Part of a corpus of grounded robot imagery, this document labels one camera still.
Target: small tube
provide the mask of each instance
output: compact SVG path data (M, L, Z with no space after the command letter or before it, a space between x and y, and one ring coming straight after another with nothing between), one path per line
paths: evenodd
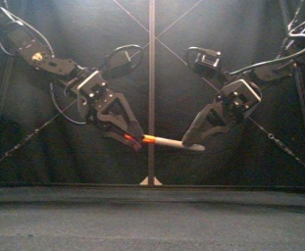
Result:
M150 135L145 135L143 142L155 144L155 145L166 145L174 148L181 148L181 149L187 149L193 151L205 151L206 148L204 145L194 144L189 147L183 146L182 141L174 140L174 139L167 139L163 137L154 137Z

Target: black backdrop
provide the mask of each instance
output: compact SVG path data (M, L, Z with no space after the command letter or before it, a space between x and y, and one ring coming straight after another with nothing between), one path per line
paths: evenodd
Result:
M288 1L295 11L296 1ZM19 13L48 38L56 57L95 67L125 44L146 46L142 65L108 83L130 102L149 130L149 0L13 1ZM198 78L183 64L185 51L221 51L224 67L237 70L276 56L284 39L279 1L155 1L155 135L181 139L221 84ZM261 85L264 101L252 120L305 161L305 131L293 78ZM62 107L72 100L55 93ZM0 157L56 115L48 78L20 58L0 52ZM76 109L70 116L79 119ZM155 147L154 174L163 184L305 185L305 169L246 121L208 139L205 153ZM139 152L100 136L92 126L63 118L0 163L0 181L138 184L149 175L147 147Z

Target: cable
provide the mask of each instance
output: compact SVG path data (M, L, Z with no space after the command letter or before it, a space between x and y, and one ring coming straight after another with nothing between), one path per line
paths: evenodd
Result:
M297 16L299 16L299 14L300 14L300 11L301 11L301 8L303 8L303 5L304 5L304 0L300 0L299 1L299 5L297 5L297 7L296 7L296 12L295 12L295 16L293 16L293 19L292 19L292 21L291 21L291 23L289 23L289 25L288 25L288 31L291 31L292 30L292 26L297 23Z
M288 34L288 38L293 37L293 38L299 38L299 37L304 37L305 38L305 34L304 33L297 33L297 34L293 34L295 30L297 30L299 28L301 28L303 26L305 25L305 22L299 25ZM287 60L291 60L291 59L295 59L296 57L301 56L303 54L305 53L305 48L303 50L300 50L299 52L296 52L293 55L289 55L287 57L283 57L283 58L277 58L275 60L270 60L270 61L265 61L265 62L261 62L258 64L254 64L249 67L245 67L242 68L241 70L233 72L233 73L229 73L229 75L238 75L241 74L242 72L248 71L248 70L252 70L257 67L261 67L261 66L266 66L266 65L270 65L270 64L276 64L276 63L280 63L280 62L284 62Z
M135 65L131 66L131 71L141 65L142 63L142 60L143 60L143 48L137 45L137 44L129 44L129 45L123 45L121 47L118 47L117 49L112 50L112 52L110 53L110 55L104 58L104 61L103 61L103 64L98 67L100 70L106 67L110 59L114 57L114 55L121 52L121 51L125 51L125 50L130 50L130 49L138 49L138 52L142 52L141 53L141 57L138 59L138 62Z
M3 45L3 43L1 43L1 40L0 40L0 49L1 49L1 51L3 51L8 56L12 56L12 57L16 57L16 56L17 56L17 55L15 55L15 54L12 54L12 53L8 52L8 50L4 48L4 45Z
M60 113L60 115L64 117L64 119L66 119L70 123L72 123L72 124L75 124L75 125L78 125L78 126L86 125L87 122L76 122L75 120L72 120L72 119L63 113L63 110L60 109L60 107L59 107L59 105L58 105L58 103L56 103L56 100L55 100L54 88L52 88L52 83L51 83L51 82L50 82L50 89L51 89L51 100L52 100L52 104L54 104L54 106L55 106L58 112Z

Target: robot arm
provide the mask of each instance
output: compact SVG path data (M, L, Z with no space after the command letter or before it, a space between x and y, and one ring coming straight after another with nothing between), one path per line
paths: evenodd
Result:
M213 103L198 113L182 137L185 146L202 142L217 133L229 132L233 126L249 117L262 96L253 81L270 81L291 75L293 60L305 57L305 22L291 30L283 48L285 51L275 60L254 64L233 73L225 73L220 68L220 52L200 47L187 49L186 61L190 70L202 77L221 81L225 86Z
M64 91L78 98L80 116L90 124L100 127L103 135L114 138L129 147L141 149L145 135L135 119L129 102L122 93L107 88L106 79L127 75L133 66L126 49L119 47L111 54L100 70L80 67L71 59L58 59L48 46L32 35L25 24L0 6L0 29L12 42L27 63L51 74Z

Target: floor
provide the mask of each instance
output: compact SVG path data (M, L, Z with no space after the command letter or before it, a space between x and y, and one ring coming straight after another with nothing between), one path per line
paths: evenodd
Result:
M305 250L305 194L1 187L0 250Z

